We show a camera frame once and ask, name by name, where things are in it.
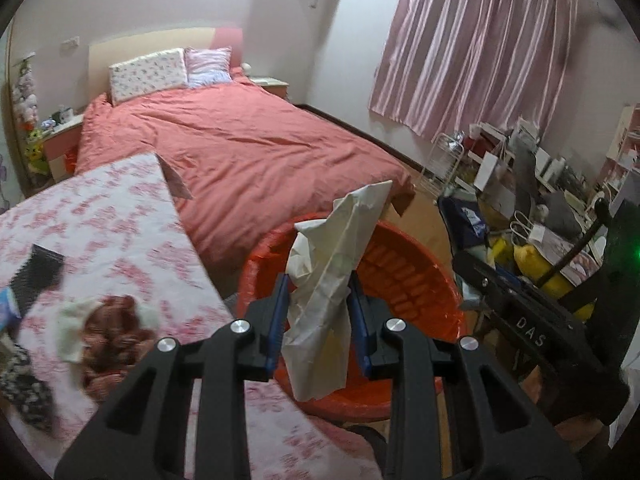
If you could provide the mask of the right bedside table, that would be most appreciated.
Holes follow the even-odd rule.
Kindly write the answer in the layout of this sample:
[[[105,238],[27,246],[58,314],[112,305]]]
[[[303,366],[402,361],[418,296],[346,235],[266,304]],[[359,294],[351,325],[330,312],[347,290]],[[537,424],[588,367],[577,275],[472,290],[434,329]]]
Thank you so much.
[[[273,77],[250,77],[250,81],[265,91],[278,96],[285,101],[288,100],[288,83]]]

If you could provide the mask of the black white patterned cloth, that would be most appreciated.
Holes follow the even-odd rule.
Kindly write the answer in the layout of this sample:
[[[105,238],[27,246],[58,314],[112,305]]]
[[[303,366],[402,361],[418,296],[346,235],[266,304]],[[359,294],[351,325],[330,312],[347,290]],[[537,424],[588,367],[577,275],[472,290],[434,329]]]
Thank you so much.
[[[19,344],[14,347],[6,368],[1,372],[1,393],[25,424],[52,434],[52,390],[35,376],[32,360]]]

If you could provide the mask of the pink striped pillow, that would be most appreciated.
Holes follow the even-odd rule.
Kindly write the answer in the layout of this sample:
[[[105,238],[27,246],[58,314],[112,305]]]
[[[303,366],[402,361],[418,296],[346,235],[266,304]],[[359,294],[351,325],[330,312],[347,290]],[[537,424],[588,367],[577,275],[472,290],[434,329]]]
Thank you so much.
[[[200,88],[231,82],[231,53],[230,47],[184,50],[189,87]]]

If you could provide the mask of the pink floral table cloth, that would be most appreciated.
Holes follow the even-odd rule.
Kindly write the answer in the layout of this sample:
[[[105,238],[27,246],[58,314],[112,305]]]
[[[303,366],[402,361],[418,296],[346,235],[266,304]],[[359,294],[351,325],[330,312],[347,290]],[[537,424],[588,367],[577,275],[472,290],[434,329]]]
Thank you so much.
[[[1,278],[8,282],[41,246],[58,252],[58,286],[27,312],[18,343],[53,392],[53,430],[6,419],[27,452],[52,474],[96,411],[58,356],[58,312],[75,301],[129,295],[157,314],[158,333],[181,342],[210,336],[231,315],[183,231],[152,154],[96,168],[24,200],[1,217]],[[250,472],[256,479],[376,479],[372,448],[358,434],[305,415],[275,382],[245,387]]]

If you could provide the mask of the pink left nightstand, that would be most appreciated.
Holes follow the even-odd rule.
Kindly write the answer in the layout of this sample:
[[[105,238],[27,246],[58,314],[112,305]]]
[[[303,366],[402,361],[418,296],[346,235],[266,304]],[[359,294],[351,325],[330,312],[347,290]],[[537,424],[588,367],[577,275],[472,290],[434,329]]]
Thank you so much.
[[[56,126],[44,138],[44,156],[55,183],[73,177],[75,173],[83,124],[84,115],[75,115],[65,124]]]

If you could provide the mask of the red plastic basin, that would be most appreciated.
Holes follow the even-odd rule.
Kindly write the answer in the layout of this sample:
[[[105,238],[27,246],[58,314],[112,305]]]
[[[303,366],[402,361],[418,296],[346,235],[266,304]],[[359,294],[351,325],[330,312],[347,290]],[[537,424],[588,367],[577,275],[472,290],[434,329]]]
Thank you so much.
[[[239,318],[251,302],[271,294],[278,275],[285,271],[297,235],[296,223],[325,216],[320,212],[293,218],[260,239],[245,260],[240,277]],[[367,295],[383,299],[390,312],[427,336],[454,342],[469,333],[454,280],[426,247],[390,222],[378,222],[357,274]],[[390,400],[392,383],[369,382],[352,353],[345,388],[298,406],[330,422],[380,422],[390,418]]]

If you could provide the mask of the beige pink headboard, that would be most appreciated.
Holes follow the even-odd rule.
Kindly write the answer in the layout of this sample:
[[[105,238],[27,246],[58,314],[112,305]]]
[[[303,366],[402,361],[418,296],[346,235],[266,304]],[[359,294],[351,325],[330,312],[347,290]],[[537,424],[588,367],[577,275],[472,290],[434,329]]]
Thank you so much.
[[[88,53],[88,100],[110,88],[108,68],[141,55],[173,48],[217,49],[232,47],[230,66],[243,57],[243,31],[235,27],[189,27],[157,30],[92,44]]]

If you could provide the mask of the cluttered desk pile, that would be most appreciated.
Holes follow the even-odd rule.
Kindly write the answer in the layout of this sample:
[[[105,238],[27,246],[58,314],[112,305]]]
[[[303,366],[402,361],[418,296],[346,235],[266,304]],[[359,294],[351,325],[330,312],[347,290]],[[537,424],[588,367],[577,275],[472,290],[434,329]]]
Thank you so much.
[[[553,159],[540,147],[535,129],[522,120],[482,157],[469,151],[477,164],[472,183],[457,177],[448,195],[463,210],[472,211],[490,236],[506,234],[513,244],[536,245],[549,235],[576,243],[592,226],[580,220],[570,200],[575,175],[564,158]]]

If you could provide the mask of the pale green cloth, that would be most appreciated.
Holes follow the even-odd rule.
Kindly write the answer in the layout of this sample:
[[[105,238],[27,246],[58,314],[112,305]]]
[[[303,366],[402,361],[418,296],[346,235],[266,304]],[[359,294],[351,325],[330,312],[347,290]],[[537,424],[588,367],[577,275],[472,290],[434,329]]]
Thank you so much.
[[[61,361],[73,364],[81,362],[84,348],[81,333],[88,318],[102,306],[103,300],[104,297],[92,297],[60,307],[54,322],[54,342],[56,354]],[[134,314],[143,328],[154,332],[160,328],[160,312],[148,304],[134,299]]]

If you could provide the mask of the black spiky plastic mat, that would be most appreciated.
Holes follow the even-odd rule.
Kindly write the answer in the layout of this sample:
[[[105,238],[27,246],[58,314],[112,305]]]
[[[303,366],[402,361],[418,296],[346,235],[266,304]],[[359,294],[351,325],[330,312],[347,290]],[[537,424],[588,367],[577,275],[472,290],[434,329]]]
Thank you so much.
[[[9,284],[21,318],[44,290],[58,284],[64,263],[65,257],[58,252],[32,245],[29,257]]]

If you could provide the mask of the hanging plush toys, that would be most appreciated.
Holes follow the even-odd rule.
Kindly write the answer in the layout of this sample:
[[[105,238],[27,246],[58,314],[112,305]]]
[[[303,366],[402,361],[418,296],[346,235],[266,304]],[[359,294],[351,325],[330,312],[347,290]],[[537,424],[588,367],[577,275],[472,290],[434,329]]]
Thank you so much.
[[[32,58],[23,58],[17,69],[17,80],[12,84],[15,122],[30,185],[42,188],[50,179],[50,169],[43,153],[43,131],[40,128]]]

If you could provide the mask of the blue tissue pack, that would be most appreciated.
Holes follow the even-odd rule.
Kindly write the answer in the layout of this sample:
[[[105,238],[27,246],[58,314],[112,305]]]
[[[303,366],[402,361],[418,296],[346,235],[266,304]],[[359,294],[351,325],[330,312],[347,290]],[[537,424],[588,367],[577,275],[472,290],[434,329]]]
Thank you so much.
[[[22,320],[17,299],[9,286],[0,290],[0,332],[8,330]]]

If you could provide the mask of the salmon pink bed quilt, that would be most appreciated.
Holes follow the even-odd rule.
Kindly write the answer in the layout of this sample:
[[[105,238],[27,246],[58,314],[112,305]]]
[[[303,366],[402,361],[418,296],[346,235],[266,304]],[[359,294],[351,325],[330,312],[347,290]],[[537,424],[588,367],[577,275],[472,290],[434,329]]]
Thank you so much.
[[[166,160],[189,190],[176,208],[215,274],[239,269],[267,232],[329,211],[363,185],[392,181],[388,199],[398,214],[414,197],[395,157],[245,78],[122,104],[101,94],[89,104],[77,172],[147,152]]]

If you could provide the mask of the white floral pillow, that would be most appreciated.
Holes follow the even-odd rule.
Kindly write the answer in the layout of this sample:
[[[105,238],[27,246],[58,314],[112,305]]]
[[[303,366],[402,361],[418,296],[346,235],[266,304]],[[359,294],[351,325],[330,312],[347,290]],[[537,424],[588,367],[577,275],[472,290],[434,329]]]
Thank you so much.
[[[148,94],[186,88],[188,72],[183,48],[137,56],[108,68],[111,100],[119,105]]]

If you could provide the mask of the white paper bag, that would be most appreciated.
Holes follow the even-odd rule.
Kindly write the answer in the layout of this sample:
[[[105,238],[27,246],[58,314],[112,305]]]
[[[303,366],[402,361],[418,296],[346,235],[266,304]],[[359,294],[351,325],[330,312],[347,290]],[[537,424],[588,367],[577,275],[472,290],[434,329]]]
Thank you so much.
[[[324,219],[294,224],[286,263],[294,285],[282,356],[294,399],[322,399],[346,386],[350,326],[346,298],[393,182],[365,185],[333,203]]]

